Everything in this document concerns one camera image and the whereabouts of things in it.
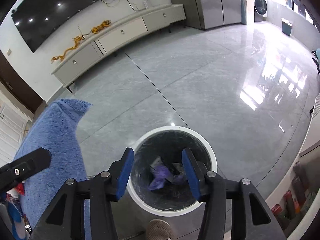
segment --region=beige slipper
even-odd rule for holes
[[[176,238],[166,221],[153,219],[147,226],[146,240],[176,240]]]

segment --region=gray tile floor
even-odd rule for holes
[[[174,123],[206,138],[220,174],[249,178],[266,198],[295,158],[320,92],[311,56],[267,22],[206,32],[175,27],[131,43],[80,77],[73,95],[63,94],[93,104],[77,129],[87,174],[108,169],[144,133]],[[119,237],[154,218],[128,194],[113,209]],[[226,231],[230,209],[228,202]],[[196,239],[203,210],[165,220],[177,237]]]

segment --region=green storage bin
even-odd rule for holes
[[[288,20],[282,18],[282,32],[290,36],[291,30],[292,30],[292,24]]]

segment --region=washing machine door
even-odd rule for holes
[[[267,12],[266,0],[254,0],[254,8],[258,14],[264,15]]]

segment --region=white cabinet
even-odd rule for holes
[[[148,29],[148,32],[159,30],[163,27],[170,25],[169,17],[167,16],[166,9],[158,12],[153,12],[143,16],[144,23]]]
[[[86,70],[117,49],[184,19],[186,16],[182,4],[159,5],[135,12],[86,38],[80,48],[67,54],[52,74],[67,87]]]
[[[130,42],[135,39],[135,37],[147,33],[148,30],[140,17],[132,22],[124,24],[114,30],[108,32],[106,35],[98,39],[105,52],[121,46],[124,43]]]
[[[62,68],[58,69],[55,75],[64,84],[68,84],[70,80],[73,80],[99,58],[99,54],[90,43],[69,59]]]
[[[0,110],[0,167],[13,161],[25,127],[26,121],[3,103]]]

